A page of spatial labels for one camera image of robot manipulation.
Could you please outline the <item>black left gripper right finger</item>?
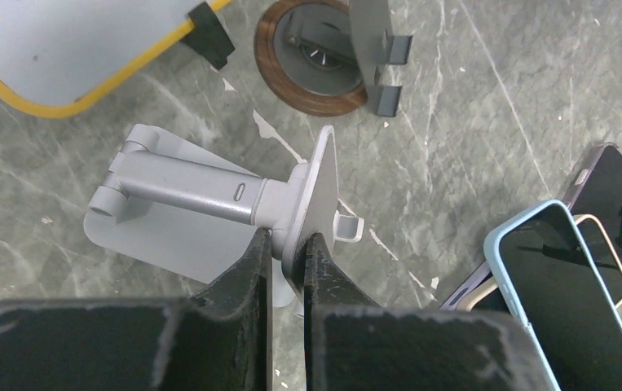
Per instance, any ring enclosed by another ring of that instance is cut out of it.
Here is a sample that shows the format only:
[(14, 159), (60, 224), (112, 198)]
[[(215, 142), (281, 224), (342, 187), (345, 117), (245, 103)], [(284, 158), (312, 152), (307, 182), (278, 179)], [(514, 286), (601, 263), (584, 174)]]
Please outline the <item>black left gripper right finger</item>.
[(385, 308), (333, 261), (325, 239), (303, 250), (309, 390), (550, 390), (530, 336), (490, 310)]

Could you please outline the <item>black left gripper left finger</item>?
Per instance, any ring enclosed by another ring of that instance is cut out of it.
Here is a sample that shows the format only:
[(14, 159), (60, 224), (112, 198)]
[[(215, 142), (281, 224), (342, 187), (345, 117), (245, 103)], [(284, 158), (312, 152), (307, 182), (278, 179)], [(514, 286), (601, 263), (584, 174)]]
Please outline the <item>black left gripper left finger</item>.
[(0, 390), (268, 390), (271, 235), (192, 297), (0, 301)]

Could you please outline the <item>beige pink case phone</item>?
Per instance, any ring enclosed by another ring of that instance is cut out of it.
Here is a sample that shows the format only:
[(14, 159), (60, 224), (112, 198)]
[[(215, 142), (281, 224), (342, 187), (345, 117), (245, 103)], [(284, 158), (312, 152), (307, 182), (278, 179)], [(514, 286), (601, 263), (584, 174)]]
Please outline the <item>beige pink case phone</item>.
[[(574, 216), (599, 275), (616, 307), (622, 305), (622, 263), (601, 222), (591, 214)], [(444, 310), (509, 311), (490, 267), (483, 263), (445, 301)]]

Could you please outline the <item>silver metal phone stand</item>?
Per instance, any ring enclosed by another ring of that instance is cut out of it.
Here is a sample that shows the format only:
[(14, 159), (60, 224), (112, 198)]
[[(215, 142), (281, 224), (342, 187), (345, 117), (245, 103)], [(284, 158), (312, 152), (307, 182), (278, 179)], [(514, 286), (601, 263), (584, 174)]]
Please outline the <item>silver metal phone stand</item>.
[(338, 210), (334, 129), (289, 178), (262, 178), (153, 125), (136, 125), (88, 205), (91, 242), (190, 279), (211, 283), (259, 228), (272, 240), (272, 304), (299, 302), (292, 271), (315, 233), (328, 248), (362, 238), (364, 220)]

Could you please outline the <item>blue case phone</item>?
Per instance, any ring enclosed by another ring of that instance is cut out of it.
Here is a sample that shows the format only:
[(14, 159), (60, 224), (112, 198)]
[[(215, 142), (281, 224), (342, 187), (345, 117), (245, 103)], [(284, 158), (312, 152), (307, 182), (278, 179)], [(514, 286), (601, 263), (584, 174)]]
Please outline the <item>blue case phone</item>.
[(567, 206), (546, 200), (490, 231), (484, 256), (555, 390), (622, 390), (622, 320)]

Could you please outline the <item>lilac case phone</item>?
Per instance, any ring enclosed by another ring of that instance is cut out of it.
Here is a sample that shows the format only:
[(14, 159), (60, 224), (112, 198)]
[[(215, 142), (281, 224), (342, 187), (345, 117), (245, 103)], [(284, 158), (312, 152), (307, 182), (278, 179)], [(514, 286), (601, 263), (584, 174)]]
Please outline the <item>lilac case phone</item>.
[[(563, 202), (573, 216), (591, 214), (601, 222), (622, 263), (622, 153), (615, 144), (600, 144), (588, 152)], [(538, 244), (520, 249), (566, 263), (580, 261), (579, 248)]]

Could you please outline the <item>yellow framed whiteboard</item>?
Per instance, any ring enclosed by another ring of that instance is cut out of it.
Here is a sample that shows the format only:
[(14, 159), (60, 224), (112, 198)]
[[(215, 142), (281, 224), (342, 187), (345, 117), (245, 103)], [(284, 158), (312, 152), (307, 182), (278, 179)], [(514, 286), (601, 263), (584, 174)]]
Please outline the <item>yellow framed whiteboard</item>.
[(0, 1), (0, 99), (32, 116), (77, 115), (194, 29), (222, 1)]

